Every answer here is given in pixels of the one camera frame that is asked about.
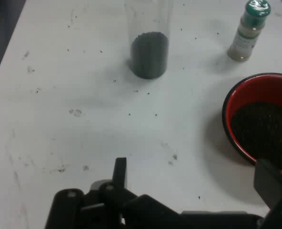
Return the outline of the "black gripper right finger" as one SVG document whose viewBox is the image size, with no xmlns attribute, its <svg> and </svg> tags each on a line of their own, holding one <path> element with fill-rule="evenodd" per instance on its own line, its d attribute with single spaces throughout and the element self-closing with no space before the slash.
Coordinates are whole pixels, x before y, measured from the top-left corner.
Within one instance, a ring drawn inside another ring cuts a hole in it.
<svg viewBox="0 0 282 229">
<path fill-rule="evenodd" d="M 269 161 L 259 159 L 255 165 L 254 188 L 270 209 L 259 222 L 260 229 L 282 229 L 282 172 Z"/>
</svg>

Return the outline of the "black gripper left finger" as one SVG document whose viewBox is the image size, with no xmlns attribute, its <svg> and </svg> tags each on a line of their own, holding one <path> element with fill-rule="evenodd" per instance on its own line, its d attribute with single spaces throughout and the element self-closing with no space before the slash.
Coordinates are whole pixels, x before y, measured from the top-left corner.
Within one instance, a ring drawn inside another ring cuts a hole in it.
<svg viewBox="0 0 282 229">
<path fill-rule="evenodd" d="M 136 195 L 125 188 L 127 159 L 115 160 L 110 181 L 87 194 L 76 188 L 64 189 L 54 196 L 46 229 L 120 229 L 122 209 Z"/>
</svg>

